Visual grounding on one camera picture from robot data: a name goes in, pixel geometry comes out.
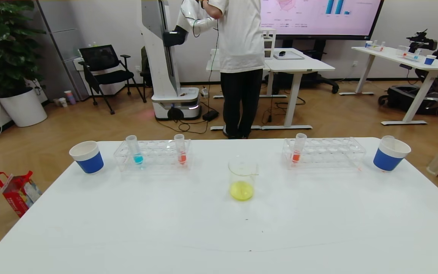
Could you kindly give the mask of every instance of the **white and blue cup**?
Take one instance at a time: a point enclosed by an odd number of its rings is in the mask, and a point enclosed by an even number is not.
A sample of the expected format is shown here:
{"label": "white and blue cup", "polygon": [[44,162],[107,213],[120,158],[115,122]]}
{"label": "white and blue cup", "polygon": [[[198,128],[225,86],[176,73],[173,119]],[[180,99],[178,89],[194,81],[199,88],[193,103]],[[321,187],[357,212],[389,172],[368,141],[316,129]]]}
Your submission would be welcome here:
{"label": "white and blue cup", "polygon": [[432,65],[433,61],[435,61],[436,58],[437,58],[437,56],[435,56],[435,55],[427,55],[427,57],[425,58],[425,64]]}
{"label": "white and blue cup", "polygon": [[393,136],[385,136],[379,143],[373,163],[384,171],[392,171],[411,151],[410,146],[404,142]]}
{"label": "white and blue cup", "polygon": [[96,173],[104,166],[97,142],[86,141],[77,144],[68,151],[68,154],[72,156],[80,168],[87,174]]}

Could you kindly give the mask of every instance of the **monitor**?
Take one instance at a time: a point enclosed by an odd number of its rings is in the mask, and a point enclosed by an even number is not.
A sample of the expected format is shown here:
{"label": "monitor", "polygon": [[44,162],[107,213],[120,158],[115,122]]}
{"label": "monitor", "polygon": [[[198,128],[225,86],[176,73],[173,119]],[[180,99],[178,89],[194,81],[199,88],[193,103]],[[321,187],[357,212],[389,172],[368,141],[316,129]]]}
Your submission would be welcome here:
{"label": "monitor", "polygon": [[369,40],[384,0],[261,0],[280,39]]}

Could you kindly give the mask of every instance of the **charging adapter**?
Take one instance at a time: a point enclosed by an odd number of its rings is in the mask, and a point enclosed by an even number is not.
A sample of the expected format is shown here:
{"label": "charging adapter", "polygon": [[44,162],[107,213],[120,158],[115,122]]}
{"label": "charging adapter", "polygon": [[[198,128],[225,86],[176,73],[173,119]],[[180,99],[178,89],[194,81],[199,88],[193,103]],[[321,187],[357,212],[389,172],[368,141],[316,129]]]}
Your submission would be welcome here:
{"label": "charging adapter", "polygon": [[202,116],[205,121],[212,121],[219,116],[219,112],[212,110]]}
{"label": "charging adapter", "polygon": [[209,98],[209,90],[206,87],[202,88],[202,97]]}

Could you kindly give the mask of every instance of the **potted plant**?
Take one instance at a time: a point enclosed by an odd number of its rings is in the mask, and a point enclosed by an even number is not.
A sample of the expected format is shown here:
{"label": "potted plant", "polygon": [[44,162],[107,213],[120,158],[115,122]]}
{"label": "potted plant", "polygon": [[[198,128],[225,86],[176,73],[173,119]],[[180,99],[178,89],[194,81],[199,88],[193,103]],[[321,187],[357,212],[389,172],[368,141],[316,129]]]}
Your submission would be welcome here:
{"label": "potted plant", "polygon": [[35,91],[25,82],[43,80],[36,64],[41,56],[34,52],[40,45],[31,36],[45,31],[26,27],[31,19],[22,15],[34,7],[31,0],[0,1],[0,103],[19,127],[47,118]]}

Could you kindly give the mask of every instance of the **white robot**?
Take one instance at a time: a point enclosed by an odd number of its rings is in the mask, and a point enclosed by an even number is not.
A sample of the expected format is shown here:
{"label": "white robot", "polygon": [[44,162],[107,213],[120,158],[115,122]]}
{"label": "white robot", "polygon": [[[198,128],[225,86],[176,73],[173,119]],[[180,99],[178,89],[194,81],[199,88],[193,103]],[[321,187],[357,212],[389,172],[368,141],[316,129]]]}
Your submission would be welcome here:
{"label": "white robot", "polygon": [[153,109],[157,119],[196,119],[201,113],[199,90],[180,86],[174,46],[183,44],[189,32],[196,37],[217,26],[217,21],[196,0],[183,0],[176,26],[169,23],[167,0],[138,2],[138,26],[153,81]]}

